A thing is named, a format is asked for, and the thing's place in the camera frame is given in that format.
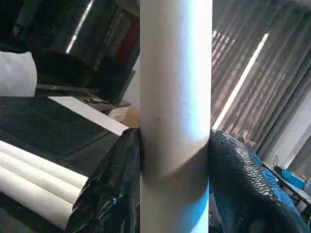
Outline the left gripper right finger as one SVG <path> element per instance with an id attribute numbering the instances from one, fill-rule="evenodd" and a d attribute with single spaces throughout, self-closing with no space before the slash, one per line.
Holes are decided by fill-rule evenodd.
<path id="1" fill-rule="evenodd" d="M 307 233 L 291 198 L 259 157 L 237 138 L 212 130 L 210 185 L 225 233 Z"/>

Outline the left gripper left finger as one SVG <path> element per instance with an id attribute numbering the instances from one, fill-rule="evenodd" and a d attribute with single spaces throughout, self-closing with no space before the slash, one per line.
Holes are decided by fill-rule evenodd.
<path id="1" fill-rule="evenodd" d="M 87 180 L 67 233 L 140 231 L 140 130 L 125 130 Z"/>

